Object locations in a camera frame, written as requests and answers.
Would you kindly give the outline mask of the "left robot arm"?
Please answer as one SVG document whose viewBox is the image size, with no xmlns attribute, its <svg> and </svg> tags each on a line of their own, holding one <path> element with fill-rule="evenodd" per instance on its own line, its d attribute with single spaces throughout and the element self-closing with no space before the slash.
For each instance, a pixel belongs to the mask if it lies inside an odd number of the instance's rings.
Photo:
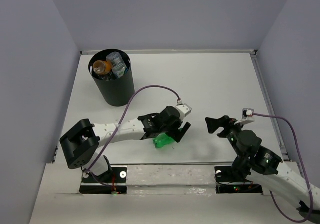
<svg viewBox="0 0 320 224">
<path fill-rule="evenodd" d="M 180 142 L 191 124 L 184 118 L 192 111 L 187 104 L 168 106 L 160 113 L 139 116 L 122 124 L 95 124 L 81 119 L 60 138 L 69 169 L 81 168 L 104 182 L 110 178 L 111 166 L 97 149 L 121 141 L 153 139 L 166 134 Z"/>
</svg>

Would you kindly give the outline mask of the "clear bottle black label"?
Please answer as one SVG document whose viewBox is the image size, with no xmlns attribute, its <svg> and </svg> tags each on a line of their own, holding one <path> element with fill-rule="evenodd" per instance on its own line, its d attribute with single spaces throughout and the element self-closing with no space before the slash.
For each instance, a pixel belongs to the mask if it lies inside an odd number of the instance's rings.
<svg viewBox="0 0 320 224">
<path fill-rule="evenodd" d="M 117 79 L 117 77 L 114 74 L 98 75 L 97 78 L 103 81 L 113 81 Z"/>
</svg>

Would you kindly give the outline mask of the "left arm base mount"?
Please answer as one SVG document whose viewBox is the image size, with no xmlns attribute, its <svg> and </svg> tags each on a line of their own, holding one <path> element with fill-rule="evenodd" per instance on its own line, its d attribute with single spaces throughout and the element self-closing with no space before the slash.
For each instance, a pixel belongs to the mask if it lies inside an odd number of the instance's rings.
<svg viewBox="0 0 320 224">
<path fill-rule="evenodd" d="M 127 165 L 111 165 L 111 170 L 99 176 L 83 173 L 79 192 L 82 194 L 126 194 L 127 175 Z"/>
</svg>

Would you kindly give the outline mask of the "clear bottle white-green label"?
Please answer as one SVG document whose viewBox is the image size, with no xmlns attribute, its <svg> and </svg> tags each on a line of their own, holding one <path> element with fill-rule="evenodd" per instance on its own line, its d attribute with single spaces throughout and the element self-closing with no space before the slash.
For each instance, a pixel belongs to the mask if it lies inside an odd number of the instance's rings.
<svg viewBox="0 0 320 224">
<path fill-rule="evenodd" d="M 112 71 L 117 78 L 124 76 L 128 70 L 122 56 L 119 52 L 112 52 L 106 57 L 112 65 Z"/>
</svg>

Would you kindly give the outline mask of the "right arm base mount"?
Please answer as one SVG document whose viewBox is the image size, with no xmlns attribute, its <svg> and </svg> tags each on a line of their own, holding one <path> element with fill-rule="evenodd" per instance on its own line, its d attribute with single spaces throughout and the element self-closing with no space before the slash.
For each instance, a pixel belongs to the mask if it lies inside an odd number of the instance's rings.
<svg viewBox="0 0 320 224">
<path fill-rule="evenodd" d="M 231 166 L 215 166 L 214 171 L 217 194 L 263 193 L 260 184 L 235 174 Z"/>
</svg>

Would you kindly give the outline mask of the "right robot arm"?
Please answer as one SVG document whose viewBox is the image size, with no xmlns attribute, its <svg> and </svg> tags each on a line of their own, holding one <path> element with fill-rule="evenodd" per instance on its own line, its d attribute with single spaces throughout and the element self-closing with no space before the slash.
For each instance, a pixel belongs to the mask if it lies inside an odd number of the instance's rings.
<svg viewBox="0 0 320 224">
<path fill-rule="evenodd" d="M 300 223 L 320 222 L 320 189 L 311 184 L 307 173 L 296 173 L 271 149 L 262 145 L 262 139 L 254 131 L 243 129 L 244 125 L 254 122 L 255 113 L 247 110 L 240 120 L 227 115 L 215 119 L 206 117 L 205 121 L 210 134 L 218 128 L 217 134 L 226 138 L 237 154 L 230 168 L 235 180 L 249 178 L 270 191 L 270 195 L 281 196 L 294 206 L 302 219 Z"/>
</svg>

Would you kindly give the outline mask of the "orange juice bottle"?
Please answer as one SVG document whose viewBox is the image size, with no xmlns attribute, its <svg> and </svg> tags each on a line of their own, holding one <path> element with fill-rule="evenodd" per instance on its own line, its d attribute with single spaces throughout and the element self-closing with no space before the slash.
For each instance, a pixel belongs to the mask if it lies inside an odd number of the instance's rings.
<svg viewBox="0 0 320 224">
<path fill-rule="evenodd" d="M 109 61 L 97 60 L 93 63 L 92 69 L 97 75 L 107 75 L 112 71 L 112 64 Z"/>
</svg>

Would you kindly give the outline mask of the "green plastic bottle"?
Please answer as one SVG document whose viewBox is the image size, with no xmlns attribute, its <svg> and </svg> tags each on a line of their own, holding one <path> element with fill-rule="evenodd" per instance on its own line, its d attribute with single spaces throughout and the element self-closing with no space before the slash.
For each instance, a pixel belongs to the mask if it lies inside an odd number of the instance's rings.
<svg viewBox="0 0 320 224">
<path fill-rule="evenodd" d="M 157 137 L 153 138 L 152 142 L 157 149 L 176 143 L 176 141 L 167 134 L 158 135 Z"/>
</svg>

